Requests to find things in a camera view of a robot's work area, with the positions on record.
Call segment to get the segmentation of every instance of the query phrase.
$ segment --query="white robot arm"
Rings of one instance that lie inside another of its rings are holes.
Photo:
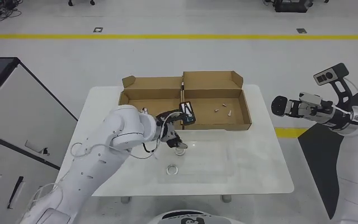
[[[135,146],[150,141],[158,146],[165,141],[170,147],[186,148],[174,130],[176,120],[184,125],[195,122],[189,102],[155,118],[131,105],[113,110],[76,151],[65,177],[24,214],[21,224],[73,223],[84,202],[117,172]]]
[[[343,79],[347,75],[347,68],[340,63],[313,76],[318,85],[332,85],[338,95],[337,105],[306,92],[299,94],[299,100],[278,96],[271,105],[277,116],[312,120],[345,136],[336,165],[340,194],[331,221],[341,224],[358,223],[358,106],[352,106],[352,93]]]

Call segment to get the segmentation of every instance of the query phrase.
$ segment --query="white cabinet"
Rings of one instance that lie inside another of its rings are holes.
[[[41,186],[56,181],[58,170],[1,144],[0,152],[0,223],[14,224],[25,212],[31,196]],[[45,188],[41,195],[50,190],[51,187]]]
[[[1,224],[15,223],[31,196],[56,181],[76,124],[18,58],[0,58]]]
[[[0,74],[0,139],[60,167],[77,120],[17,58],[8,60]]]

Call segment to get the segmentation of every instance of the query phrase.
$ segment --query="cable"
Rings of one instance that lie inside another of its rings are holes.
[[[58,205],[54,208],[54,210],[57,210],[58,207],[60,206],[60,204],[62,203],[62,200],[63,200],[63,189],[62,189],[62,187],[59,185],[59,183],[63,180],[63,178],[61,178],[58,183],[46,184],[46,185],[42,186],[41,188],[39,188],[39,189],[31,196],[30,202],[28,203],[28,205],[27,205],[27,207],[26,207],[26,212],[22,215],[20,221],[22,221],[23,218],[24,218],[24,216],[25,216],[25,214],[26,214],[28,211],[30,211],[31,204],[32,204],[33,202],[38,202],[38,201],[42,200],[42,199],[45,198],[47,195],[50,195],[50,194],[53,193],[57,188],[59,188],[59,189],[61,190],[61,200],[60,200],[60,202],[58,203]],[[52,189],[48,194],[46,194],[45,196],[43,196],[43,197],[41,197],[41,198],[35,200],[36,194],[37,194],[40,190],[42,190],[42,189],[44,189],[44,188],[46,188],[47,186],[50,186],[50,185],[54,185],[55,188],[53,188],[53,189]],[[46,218],[41,224],[43,224],[44,222],[46,222],[46,220],[47,220],[48,218],[50,218],[50,216],[51,216],[52,214],[53,214],[53,213],[51,213],[49,216],[47,216],[47,218]]]
[[[172,112],[170,113],[164,120],[163,124],[162,124],[162,127],[161,127],[161,134],[159,135],[159,137],[156,139],[157,143],[156,143],[156,147],[151,150],[150,152],[150,155],[147,156],[147,157],[138,157],[138,156],[134,156],[132,155],[131,153],[129,154],[129,156],[133,157],[133,158],[137,158],[139,160],[145,160],[145,159],[148,159],[150,157],[152,157],[154,155],[154,153],[156,152],[156,150],[158,149],[159,145],[161,144],[161,139],[163,138],[163,134],[164,134],[164,126],[165,126],[165,123],[167,122],[168,118],[173,115],[173,114],[181,114],[182,112],[179,112],[179,111],[176,111],[176,112]],[[84,156],[87,156],[88,154],[90,154],[92,152],[92,150],[97,147],[97,146],[105,146],[111,150],[115,150],[115,151],[119,151],[119,152],[128,152],[127,150],[118,150],[117,148],[115,147],[112,147],[112,146],[108,146],[106,144],[94,144],[93,146],[91,146],[90,148],[86,148],[85,149],[85,153],[82,154],[82,155],[75,155],[73,152],[72,152],[72,149],[75,145],[77,144],[81,144],[81,142],[76,142],[75,144],[73,144],[70,148],[70,154],[74,157],[74,158],[80,158],[80,157],[84,157]]]
[[[152,151],[148,151],[148,150],[147,150],[147,148],[146,148],[146,146],[145,146],[145,143],[144,143],[144,142],[143,142],[142,144],[143,144],[143,148],[144,148],[145,152],[147,152],[147,153],[151,153],[151,152],[153,152],[153,150],[152,150]]]
[[[22,2],[23,0],[0,1],[0,21],[5,20],[6,18],[12,18],[21,15],[21,11],[19,11],[16,7]]]
[[[349,82],[350,84],[352,84],[352,86],[356,89],[356,91],[358,92],[358,88],[357,88],[357,86],[352,82],[352,81],[350,81],[348,78],[346,78],[346,77],[344,77],[344,79],[347,81],[347,82]]]

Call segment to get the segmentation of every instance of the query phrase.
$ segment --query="box flap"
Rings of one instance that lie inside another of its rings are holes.
[[[125,78],[122,78],[123,87],[127,88],[128,86],[132,85],[135,82],[134,76],[128,76]]]
[[[244,84],[244,78],[242,76],[237,74],[235,71],[231,71],[231,79],[238,87],[242,88],[242,85]]]
[[[122,79],[125,89],[181,89],[182,77],[134,77]]]
[[[243,85],[243,77],[235,71],[184,72],[183,80],[185,90],[240,90]]]

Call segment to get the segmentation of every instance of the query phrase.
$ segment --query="cardboard box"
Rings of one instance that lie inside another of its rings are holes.
[[[251,126],[242,90],[243,77],[239,74],[234,71],[184,72],[183,82],[182,101],[191,102],[196,117],[195,124],[185,129],[247,130]]]
[[[182,77],[134,77],[122,79],[124,90],[118,105],[129,104],[139,111],[148,108],[148,113],[157,116],[162,112],[179,109]],[[175,122],[176,129],[182,129]]]

